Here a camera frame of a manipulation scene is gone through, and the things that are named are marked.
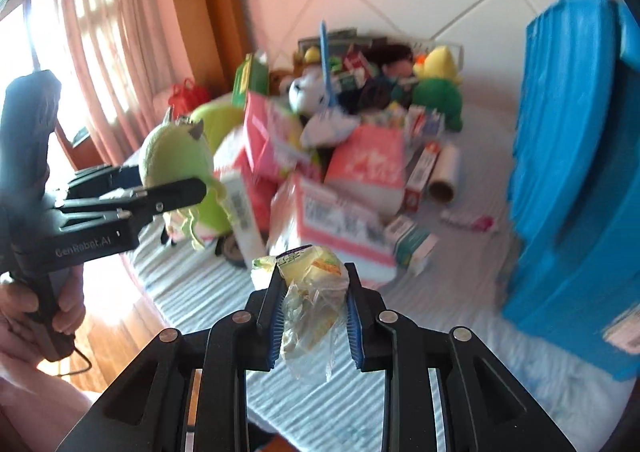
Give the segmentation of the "person's left hand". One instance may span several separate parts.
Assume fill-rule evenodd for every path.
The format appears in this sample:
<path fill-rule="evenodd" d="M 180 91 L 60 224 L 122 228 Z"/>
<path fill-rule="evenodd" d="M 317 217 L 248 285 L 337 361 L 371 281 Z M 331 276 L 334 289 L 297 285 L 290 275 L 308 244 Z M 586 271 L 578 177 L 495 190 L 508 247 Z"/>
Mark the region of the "person's left hand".
<path fill-rule="evenodd" d="M 86 316 L 83 266 L 76 266 L 70 272 L 58 304 L 60 311 L 52 323 L 55 331 L 75 333 Z M 43 360 L 27 316 L 38 307 L 38 297 L 32 290 L 14 279 L 1 279 L 1 352 L 31 366 Z"/>

